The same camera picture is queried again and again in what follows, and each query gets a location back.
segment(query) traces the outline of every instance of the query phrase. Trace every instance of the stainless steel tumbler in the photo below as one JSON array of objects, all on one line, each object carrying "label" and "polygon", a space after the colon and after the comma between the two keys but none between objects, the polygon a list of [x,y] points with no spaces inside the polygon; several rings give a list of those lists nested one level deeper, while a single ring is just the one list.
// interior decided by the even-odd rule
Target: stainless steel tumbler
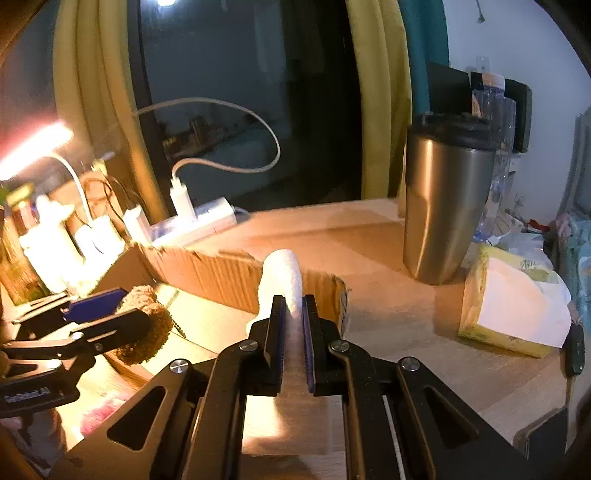
[{"label": "stainless steel tumbler", "polygon": [[404,264],[424,283],[454,276],[491,186],[497,149],[487,120],[426,113],[408,131]]}]

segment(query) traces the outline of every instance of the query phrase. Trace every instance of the pink fluffy object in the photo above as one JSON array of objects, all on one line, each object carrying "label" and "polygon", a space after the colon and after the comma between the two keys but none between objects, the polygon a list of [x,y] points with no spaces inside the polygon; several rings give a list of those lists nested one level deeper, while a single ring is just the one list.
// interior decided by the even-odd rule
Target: pink fluffy object
[{"label": "pink fluffy object", "polygon": [[90,435],[95,428],[119,410],[129,398],[130,395],[119,393],[107,395],[100,405],[91,408],[84,413],[80,424],[80,433],[84,437]]}]

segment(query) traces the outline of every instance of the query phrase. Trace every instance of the teal curtain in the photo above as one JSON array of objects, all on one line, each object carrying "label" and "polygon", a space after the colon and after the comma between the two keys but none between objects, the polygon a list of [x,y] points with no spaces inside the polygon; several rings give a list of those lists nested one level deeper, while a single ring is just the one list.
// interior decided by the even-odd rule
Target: teal curtain
[{"label": "teal curtain", "polygon": [[443,0],[398,0],[407,35],[413,115],[430,110],[427,62],[449,67]]}]

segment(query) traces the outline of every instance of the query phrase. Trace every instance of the silver bolt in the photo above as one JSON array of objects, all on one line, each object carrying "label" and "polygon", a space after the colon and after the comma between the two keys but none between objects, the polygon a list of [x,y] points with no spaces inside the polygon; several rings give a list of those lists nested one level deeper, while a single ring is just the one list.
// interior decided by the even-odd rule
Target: silver bolt
[{"label": "silver bolt", "polygon": [[243,352],[254,352],[258,348],[256,340],[243,340],[240,342],[240,350]]},{"label": "silver bolt", "polygon": [[408,370],[409,372],[416,372],[419,367],[421,366],[421,362],[419,362],[413,356],[405,356],[401,362],[402,368]]},{"label": "silver bolt", "polygon": [[335,340],[334,342],[332,342],[330,344],[330,347],[338,353],[345,353],[347,350],[349,350],[349,348],[351,348],[351,345],[349,344],[348,341],[346,340]]},{"label": "silver bolt", "polygon": [[172,362],[169,368],[170,371],[174,374],[182,374],[187,371],[187,368],[189,368],[189,362],[182,358],[179,358],[178,360]]},{"label": "silver bolt", "polygon": [[52,370],[58,368],[61,365],[61,360],[54,358],[53,360],[49,360],[47,363],[47,368],[51,368]]}]

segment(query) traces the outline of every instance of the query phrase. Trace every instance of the wooden table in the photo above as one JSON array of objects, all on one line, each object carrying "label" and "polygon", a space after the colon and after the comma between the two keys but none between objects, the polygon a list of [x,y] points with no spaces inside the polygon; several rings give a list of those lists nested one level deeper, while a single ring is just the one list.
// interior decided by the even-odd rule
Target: wooden table
[{"label": "wooden table", "polygon": [[[402,263],[402,237],[396,202],[382,199],[256,213],[194,248],[242,249],[260,260],[288,248],[302,268],[335,273],[350,289],[348,340],[392,361],[416,356],[511,443],[564,406],[560,351],[535,359],[458,338],[463,272],[445,286],[413,280]],[[245,458],[242,477],[345,478],[344,461],[342,452]]]}]

